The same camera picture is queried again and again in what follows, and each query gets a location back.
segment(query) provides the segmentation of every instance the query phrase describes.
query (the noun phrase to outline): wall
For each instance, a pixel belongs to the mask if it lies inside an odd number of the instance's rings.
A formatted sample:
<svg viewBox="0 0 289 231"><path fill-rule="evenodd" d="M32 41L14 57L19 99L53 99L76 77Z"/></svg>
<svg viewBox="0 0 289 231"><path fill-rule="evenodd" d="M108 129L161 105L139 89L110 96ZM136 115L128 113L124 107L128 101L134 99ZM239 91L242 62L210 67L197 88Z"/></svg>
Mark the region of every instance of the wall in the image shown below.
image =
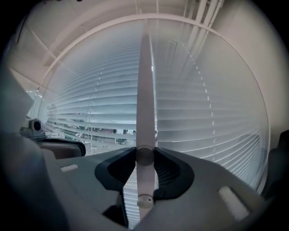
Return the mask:
<svg viewBox="0 0 289 231"><path fill-rule="evenodd" d="M212 27L245 60L264 97L271 148L289 129L288 53L268 19L251 2L227 0Z"/></svg>
<svg viewBox="0 0 289 231"><path fill-rule="evenodd" d="M159 0L159 12L183 15L186 0ZM40 2L10 41L6 64L25 91L35 99L29 116L37 117L45 91L47 70L55 58L90 29L115 18L156 13L155 0L76 0Z"/></svg>

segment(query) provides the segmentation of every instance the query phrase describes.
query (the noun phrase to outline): black plastic part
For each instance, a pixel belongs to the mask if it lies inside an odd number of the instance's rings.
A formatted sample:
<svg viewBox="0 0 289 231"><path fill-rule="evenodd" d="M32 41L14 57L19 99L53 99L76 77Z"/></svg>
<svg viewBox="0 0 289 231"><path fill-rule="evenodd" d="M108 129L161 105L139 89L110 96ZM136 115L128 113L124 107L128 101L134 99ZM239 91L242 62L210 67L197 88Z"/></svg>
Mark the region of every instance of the black plastic part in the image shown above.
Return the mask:
<svg viewBox="0 0 289 231"><path fill-rule="evenodd" d="M126 208L122 193L119 195L116 205L109 207L104 211L103 215L122 226L128 227Z"/></svg>
<svg viewBox="0 0 289 231"><path fill-rule="evenodd" d="M96 166L95 176L107 190L122 193L122 188L135 168L135 151L135 148L130 148Z"/></svg>
<svg viewBox="0 0 289 231"><path fill-rule="evenodd" d="M289 130L280 135L278 147L272 149L268 156L268 173L264 189L261 195L265 199L275 197L282 191L282 185L286 171L289 168Z"/></svg>
<svg viewBox="0 0 289 231"><path fill-rule="evenodd" d="M79 141L74 141L74 140L69 140L69 139L57 139L57 138L44 138L37 140L37 142L49 142L49 143L69 143L69 144L75 144L79 147L81 151L81 156L84 157L86 154L86 148L85 145L82 142Z"/></svg>
<svg viewBox="0 0 289 231"><path fill-rule="evenodd" d="M128 220L123 200L123 187L135 168L135 152L136 148L130 148L111 157L98 164L94 172L107 190L120 192L116 205L108 208L103 215L125 227L128 227Z"/></svg>
<svg viewBox="0 0 289 231"><path fill-rule="evenodd" d="M35 121L33 126L36 131L39 131L41 129L41 124L39 123L39 121Z"/></svg>
<svg viewBox="0 0 289 231"><path fill-rule="evenodd" d="M158 189L154 192L154 201L178 198L194 181L192 168L168 154L165 149L155 148L154 168L158 174Z"/></svg>
<svg viewBox="0 0 289 231"><path fill-rule="evenodd" d="M5 177L2 183L7 184L9 196L13 197L5 213L18 214L20 221L26 217L27 223L32 220L45 224L41 230L68 231L65 211L51 185L39 146L28 138L2 134L0 153L0 171Z"/></svg>
<svg viewBox="0 0 289 231"><path fill-rule="evenodd" d="M289 153L289 130L281 133L278 143L278 149Z"/></svg>

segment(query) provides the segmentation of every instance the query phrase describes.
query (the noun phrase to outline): white plastic tab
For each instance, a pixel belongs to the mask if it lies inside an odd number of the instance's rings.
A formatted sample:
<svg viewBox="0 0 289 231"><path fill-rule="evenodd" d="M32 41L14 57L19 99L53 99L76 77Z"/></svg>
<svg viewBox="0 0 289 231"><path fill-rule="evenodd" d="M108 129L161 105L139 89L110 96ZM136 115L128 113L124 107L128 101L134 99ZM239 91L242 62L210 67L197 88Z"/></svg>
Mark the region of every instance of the white plastic tab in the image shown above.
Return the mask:
<svg viewBox="0 0 289 231"><path fill-rule="evenodd" d="M76 164L72 164L72 165L61 167L61 171L66 172L66 171L71 171L77 168L78 166Z"/></svg>
<svg viewBox="0 0 289 231"><path fill-rule="evenodd" d="M231 191L229 187L227 186L222 187L219 190L219 195L225 202L228 210L231 212L236 221L240 221L249 215L248 209L239 200L236 194Z"/></svg>

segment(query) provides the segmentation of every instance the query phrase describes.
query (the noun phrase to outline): white pipe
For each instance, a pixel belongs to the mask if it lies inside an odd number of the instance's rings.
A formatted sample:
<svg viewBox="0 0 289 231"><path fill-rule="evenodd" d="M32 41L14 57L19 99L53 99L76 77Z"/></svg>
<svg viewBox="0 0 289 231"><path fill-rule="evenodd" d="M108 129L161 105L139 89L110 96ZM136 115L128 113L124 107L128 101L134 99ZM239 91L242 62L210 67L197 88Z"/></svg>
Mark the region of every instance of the white pipe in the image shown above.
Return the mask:
<svg viewBox="0 0 289 231"><path fill-rule="evenodd" d="M209 25L209 23L210 23L210 21L211 21L211 19L212 19L213 15L214 15L214 11L215 11L215 9L216 9L217 3L218 3L218 0L212 0L212 1L211 1L211 4L210 4L210 6L209 6L207 15L206 15L205 20L204 20L204 23L203 23L203 25L204 25L205 27L207 27L207 26ZM198 35L197 41L196 41L196 43L195 43L195 45L194 45L193 52L192 52L192 54L191 54L193 57L195 57L197 51L199 50L199 48L200 48L200 46L201 46L201 44L202 44L202 41L203 41L204 38L205 38L205 33L206 33L206 30L205 30L205 29L201 29L201 31L200 31L200 33L199 33L199 35Z"/></svg>
<svg viewBox="0 0 289 231"><path fill-rule="evenodd" d="M196 17L196 22L198 23L200 23L203 18L206 4L207 4L207 0L201 0L199 4L199 9L198 9L197 17Z"/></svg>
<svg viewBox="0 0 289 231"><path fill-rule="evenodd" d="M184 14L183 14L183 17L186 16L186 8L187 8L187 5L188 5L188 0L186 0L186 3L185 3L185 9L184 9Z"/></svg>
<svg viewBox="0 0 289 231"><path fill-rule="evenodd" d="M214 12L214 14L213 14L213 17L212 17L212 19L210 20L210 23L209 23L209 25L208 25L208 28L211 28L211 26L212 26L212 24L213 24L213 22L214 22L214 20L215 20L215 18L216 18L216 16L217 16L217 14L218 14L218 12L219 12L219 10L220 10L223 2L224 2L224 0L219 0L218 5L217 5L217 7L216 7L216 10L215 10L215 12ZM197 59L198 56L200 55L200 52L201 52L201 50L202 50L202 48L203 48L203 46L204 46L204 43L205 43L205 41L206 41L206 38L207 38L208 34L209 34L209 31L207 30L206 33L205 33L204 39L202 40L202 43L200 44L200 47L199 47L198 51L196 52L195 59Z"/></svg>
<svg viewBox="0 0 289 231"><path fill-rule="evenodd" d="M201 2L200 2L200 4L199 4L199 8L198 8L197 17L196 17L196 22L197 22L197 23L200 23L201 20L202 20L202 18L203 18L206 4L207 4L207 0L201 0ZM193 30L192 30L192 32L191 32L190 39L189 39L189 42L188 42L188 49L189 49L190 51L191 51L191 49L192 49L192 45L193 45L193 43L194 43L194 40L195 40L196 35L197 35L197 33L198 33L198 30L199 30L198 27L193 27Z"/></svg>
<svg viewBox="0 0 289 231"><path fill-rule="evenodd" d="M205 17L205 20L204 20L204 26L207 27L209 25L209 22L211 21L213 15L214 15L214 11L216 9L216 5L218 3L218 0L212 0L211 1L211 4L209 6L209 9L208 9L208 12L207 12L207 15Z"/></svg>
<svg viewBox="0 0 289 231"><path fill-rule="evenodd" d="M137 7L137 2L136 2L136 0L135 0L135 10L136 10L136 14L138 14L139 12L138 12L138 7Z"/></svg>
<svg viewBox="0 0 289 231"><path fill-rule="evenodd" d="M192 17L193 17L195 5L196 5L196 0L192 0L191 1L190 12L189 12L189 16L188 16L189 19L192 19Z"/></svg>
<svg viewBox="0 0 289 231"><path fill-rule="evenodd" d="M140 46L139 78L136 104L136 177L138 196L154 196L154 164L143 166L138 160L142 149L151 151L155 148L154 137L154 77L151 69L153 54L148 25L145 25ZM149 209L139 208L142 220Z"/></svg>
<svg viewBox="0 0 289 231"><path fill-rule="evenodd" d="M158 0L156 0L157 1L157 14L158 14Z"/></svg>
<svg viewBox="0 0 289 231"><path fill-rule="evenodd" d="M157 54L157 45L158 45L158 20L157 20L157 39L155 42L155 54ZM152 60L152 73L153 73L153 85L154 85L154 130L156 131L158 129L157 125L157 114L156 114L156 108L157 108L157 97L156 97L156 90L155 90L155 62L154 62L154 51L153 51L153 43L152 38L149 32L149 44L150 44L150 53L151 53L151 60Z"/></svg>

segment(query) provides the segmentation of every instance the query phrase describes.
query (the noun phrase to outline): gray plastic housing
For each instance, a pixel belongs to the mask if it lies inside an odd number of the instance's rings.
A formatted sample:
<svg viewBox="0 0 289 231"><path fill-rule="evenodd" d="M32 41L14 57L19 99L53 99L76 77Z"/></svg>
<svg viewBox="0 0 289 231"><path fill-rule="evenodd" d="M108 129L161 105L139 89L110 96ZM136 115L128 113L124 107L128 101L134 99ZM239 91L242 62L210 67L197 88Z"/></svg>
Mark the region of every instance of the gray plastic housing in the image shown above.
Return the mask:
<svg viewBox="0 0 289 231"><path fill-rule="evenodd" d="M136 226L136 231L242 230L265 209L263 198L222 166L167 149L156 148L156 151L176 157L191 166L194 181L178 198L155 201L148 215ZM250 211L240 222L234 219L218 193L223 186L231 188Z"/></svg>
<svg viewBox="0 0 289 231"><path fill-rule="evenodd" d="M20 129L20 134L30 139L40 139L46 137L45 131L42 129L42 122L38 119L30 120L27 128L22 127Z"/></svg>
<svg viewBox="0 0 289 231"><path fill-rule="evenodd" d="M95 169L119 154L129 154L129 149L56 160L51 151L40 149L27 138L12 135L0 138L1 167L9 183L29 209L48 223L49 229L127 230L103 215L118 202L120 192L106 189L96 178ZM187 163L194 172L194 180L178 198L156 200L148 215L135 227L136 231L243 230L265 209L262 197L223 167L179 152L156 151ZM62 172L61 167L68 165L78 168ZM250 211L240 222L236 222L218 194L223 186L230 187Z"/></svg>

